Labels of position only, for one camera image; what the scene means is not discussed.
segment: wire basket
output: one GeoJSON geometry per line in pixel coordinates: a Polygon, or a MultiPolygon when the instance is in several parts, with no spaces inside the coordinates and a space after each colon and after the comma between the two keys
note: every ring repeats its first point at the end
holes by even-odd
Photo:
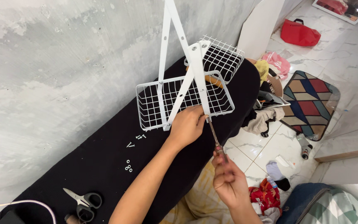
{"type": "MultiPolygon", "coordinates": [[[[221,82],[223,79],[219,71],[205,72],[204,75],[206,76],[205,83],[211,116],[231,113],[234,110],[234,104],[225,83],[221,82]]],[[[168,120],[184,78],[185,77],[182,76],[163,80],[163,113],[161,113],[160,110],[157,93],[158,85],[161,81],[137,85],[136,93],[139,120],[140,126],[143,130],[146,131],[166,125],[163,120],[168,120]]],[[[182,104],[180,105],[179,111],[184,110],[189,106],[200,104],[201,100],[198,94],[198,89],[195,81],[193,80],[182,104]]]]}
{"type": "Polygon", "coordinates": [[[243,63],[244,52],[206,35],[200,40],[211,41],[211,45],[202,60],[204,71],[220,71],[225,84],[228,84],[243,63]]]}

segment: rug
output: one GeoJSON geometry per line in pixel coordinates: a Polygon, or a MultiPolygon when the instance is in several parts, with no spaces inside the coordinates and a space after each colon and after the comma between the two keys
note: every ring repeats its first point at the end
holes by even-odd
{"type": "Polygon", "coordinates": [[[311,74],[296,71],[284,88],[283,99],[291,105],[283,107],[285,117],[281,122],[297,134],[303,133],[306,137],[316,134],[311,140],[319,141],[331,121],[339,98],[340,93],[335,86],[311,74]]]}

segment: scissors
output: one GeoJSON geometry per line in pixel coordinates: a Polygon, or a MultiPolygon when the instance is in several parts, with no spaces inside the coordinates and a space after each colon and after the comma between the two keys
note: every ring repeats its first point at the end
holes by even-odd
{"type": "Polygon", "coordinates": [[[77,216],[83,222],[90,222],[95,217],[92,208],[99,208],[102,205],[102,197],[97,193],[87,193],[84,196],[79,196],[69,189],[63,188],[66,193],[77,200],[77,216]]]}

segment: white cable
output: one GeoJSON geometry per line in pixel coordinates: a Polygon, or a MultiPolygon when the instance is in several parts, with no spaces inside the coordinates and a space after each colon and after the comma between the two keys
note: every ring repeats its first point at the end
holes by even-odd
{"type": "Polygon", "coordinates": [[[39,202],[39,201],[35,201],[35,200],[13,201],[13,202],[9,202],[9,203],[6,203],[6,204],[0,204],[0,206],[14,205],[14,204],[26,203],[26,202],[36,203],[36,204],[44,206],[49,211],[49,213],[51,214],[53,224],[56,224],[56,218],[54,216],[54,213],[53,213],[52,209],[49,206],[47,206],[46,204],[44,204],[42,202],[39,202]]]}

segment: yellow fabric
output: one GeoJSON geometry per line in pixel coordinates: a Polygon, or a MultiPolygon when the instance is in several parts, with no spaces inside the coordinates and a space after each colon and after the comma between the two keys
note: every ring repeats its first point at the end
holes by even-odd
{"type": "Polygon", "coordinates": [[[233,224],[229,208],[213,186],[215,169],[211,160],[201,171],[192,189],[171,209],[160,224],[233,224]]]}
{"type": "Polygon", "coordinates": [[[262,85],[263,81],[267,81],[267,75],[269,74],[269,63],[267,63],[266,60],[257,61],[255,63],[255,67],[258,69],[262,85]]]}

